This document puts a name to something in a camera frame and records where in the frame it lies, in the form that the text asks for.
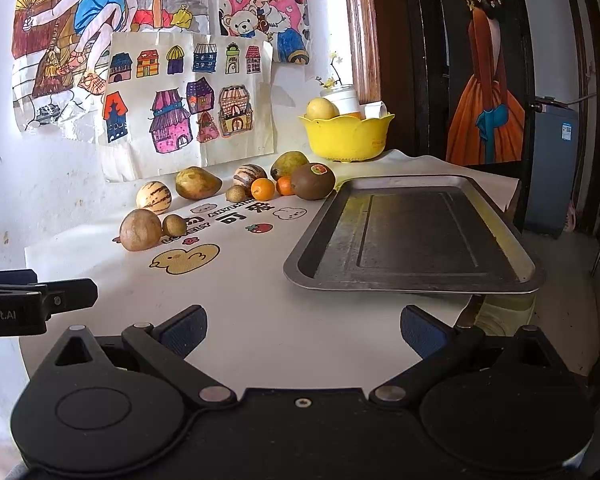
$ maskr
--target blue bow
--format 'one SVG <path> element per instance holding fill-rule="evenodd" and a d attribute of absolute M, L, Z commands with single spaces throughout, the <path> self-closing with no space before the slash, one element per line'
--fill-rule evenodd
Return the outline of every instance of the blue bow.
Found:
<path fill-rule="evenodd" d="M 484 110 L 475 125 L 480 130 L 480 139 L 484 143 L 484 162 L 493 164 L 496 161 L 496 128 L 504 126 L 509 121 L 509 109 L 504 103 L 499 104 L 493 110 Z"/>

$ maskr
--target drawing of houses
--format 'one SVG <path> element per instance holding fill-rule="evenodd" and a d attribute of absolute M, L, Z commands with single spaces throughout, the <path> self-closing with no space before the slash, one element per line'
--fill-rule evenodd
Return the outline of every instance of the drawing of houses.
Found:
<path fill-rule="evenodd" d="M 247 49 L 247 74 L 255 74 L 260 72 L 260 49 L 251 45 Z"/>
<path fill-rule="evenodd" d="M 158 51 L 143 50 L 138 56 L 138 66 L 136 67 L 136 77 L 147 77 L 158 75 Z"/>
<path fill-rule="evenodd" d="M 107 122 L 107 140 L 109 142 L 124 137 L 127 134 L 127 112 L 125 103 L 122 97 L 120 97 L 120 92 L 114 92 L 107 96 L 104 101 L 102 117 Z"/>
<path fill-rule="evenodd" d="M 218 127 L 214 123 L 214 120 L 212 119 L 211 114 L 209 112 L 202 112 L 200 114 L 198 126 L 198 142 L 207 142 L 209 140 L 214 140 L 220 137 Z"/>
<path fill-rule="evenodd" d="M 226 71 L 225 74 L 237 74 L 240 72 L 240 48 L 235 43 L 229 43 L 226 48 Z"/>
<path fill-rule="evenodd" d="M 215 72 L 218 48 L 215 43 L 199 43 L 193 53 L 193 72 Z"/>
<path fill-rule="evenodd" d="M 193 83 L 187 83 L 187 103 L 192 114 L 212 110 L 216 95 L 206 78 L 203 77 Z"/>
<path fill-rule="evenodd" d="M 229 86 L 220 92 L 220 129 L 223 137 L 251 130 L 253 110 L 244 85 Z"/>
<path fill-rule="evenodd" d="M 181 74 L 184 70 L 184 51 L 180 46 L 174 46 L 167 52 L 167 74 Z"/>
<path fill-rule="evenodd" d="M 156 92 L 151 110 L 154 120 L 149 133 L 154 139 L 156 152 L 171 153 L 193 140 L 189 124 L 191 114 L 184 109 L 178 89 Z"/>
<path fill-rule="evenodd" d="M 109 65 L 109 82 L 119 83 L 131 79 L 131 56 L 126 52 L 120 52 L 111 58 Z"/>

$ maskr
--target baking tray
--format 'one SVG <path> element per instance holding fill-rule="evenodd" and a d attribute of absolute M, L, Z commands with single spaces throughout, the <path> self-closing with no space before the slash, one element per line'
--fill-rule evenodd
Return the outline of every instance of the baking tray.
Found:
<path fill-rule="evenodd" d="M 459 175 L 347 180 L 284 265 L 319 290 L 526 294 L 544 272 L 478 184 Z"/>

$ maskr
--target painting of woman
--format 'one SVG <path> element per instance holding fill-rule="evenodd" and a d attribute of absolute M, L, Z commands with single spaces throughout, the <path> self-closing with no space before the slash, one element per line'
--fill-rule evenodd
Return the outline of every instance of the painting of woman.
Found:
<path fill-rule="evenodd" d="M 502 0 L 465 0 L 473 74 L 449 126 L 446 160 L 459 166 L 521 160 L 525 112 L 507 90 Z"/>

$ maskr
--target yellow fruit in bowl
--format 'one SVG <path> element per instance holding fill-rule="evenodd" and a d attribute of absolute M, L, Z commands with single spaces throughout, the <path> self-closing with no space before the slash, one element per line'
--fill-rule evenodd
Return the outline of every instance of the yellow fruit in bowl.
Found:
<path fill-rule="evenodd" d="M 333 119 L 338 115 L 338 109 L 331 101 L 324 97 L 317 97 L 309 101 L 304 116 L 313 121 L 314 119 Z"/>

